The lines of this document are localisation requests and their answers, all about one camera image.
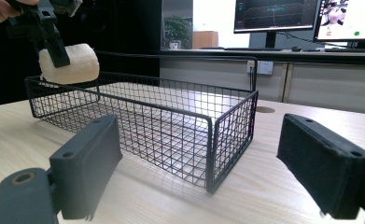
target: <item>monitor stand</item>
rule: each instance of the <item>monitor stand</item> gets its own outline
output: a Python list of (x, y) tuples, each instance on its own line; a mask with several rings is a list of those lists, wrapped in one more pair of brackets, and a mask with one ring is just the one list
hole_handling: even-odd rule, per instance
[(276, 32), (267, 32), (266, 34), (266, 46), (267, 49), (273, 49), (275, 48), (275, 38), (277, 36)]
[(365, 49), (365, 42), (357, 42), (356, 49)]

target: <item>black wire basket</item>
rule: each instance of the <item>black wire basket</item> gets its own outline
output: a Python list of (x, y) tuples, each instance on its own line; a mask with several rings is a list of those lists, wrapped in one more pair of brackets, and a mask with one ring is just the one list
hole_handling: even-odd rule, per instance
[(108, 72), (77, 85), (25, 84), (35, 118), (78, 132), (116, 114), (122, 149), (210, 193), (253, 138), (257, 91)]

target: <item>white foam block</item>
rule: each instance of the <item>white foam block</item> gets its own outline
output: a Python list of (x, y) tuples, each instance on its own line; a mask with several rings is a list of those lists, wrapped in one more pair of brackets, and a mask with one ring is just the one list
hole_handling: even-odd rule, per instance
[(94, 50), (87, 44), (65, 47), (71, 64), (54, 67), (47, 49), (39, 51), (39, 65), (46, 81), (73, 84), (93, 81), (100, 74), (100, 64)]

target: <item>white wall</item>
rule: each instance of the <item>white wall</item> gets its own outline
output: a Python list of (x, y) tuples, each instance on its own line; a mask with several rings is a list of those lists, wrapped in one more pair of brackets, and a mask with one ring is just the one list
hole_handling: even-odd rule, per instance
[(235, 35), (235, 0), (193, 0), (193, 31), (218, 31), (218, 45), (248, 47), (249, 34)]

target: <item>mounting hole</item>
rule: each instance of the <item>mounting hole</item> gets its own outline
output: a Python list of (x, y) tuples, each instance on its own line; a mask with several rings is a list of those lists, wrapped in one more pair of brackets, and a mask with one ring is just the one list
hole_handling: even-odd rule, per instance
[(351, 154), (353, 154), (356, 157), (361, 157), (362, 156), (362, 154), (360, 154), (359, 152), (356, 152), (356, 151), (352, 151)]
[(23, 185), (25, 183), (30, 182), (32, 179), (34, 179), (34, 177), (35, 177), (35, 174), (32, 172), (17, 175), (11, 180), (11, 184), (12, 185)]
[(274, 113), (275, 110), (267, 106), (257, 106), (257, 112), (259, 113)]
[(49, 17), (50, 13), (48, 13), (47, 11), (42, 11), (42, 15), (44, 15), (45, 17)]
[(74, 155), (74, 153), (73, 152), (65, 152), (64, 154), (63, 154), (63, 157), (64, 158), (68, 158), (68, 157), (71, 157), (71, 156), (73, 156)]

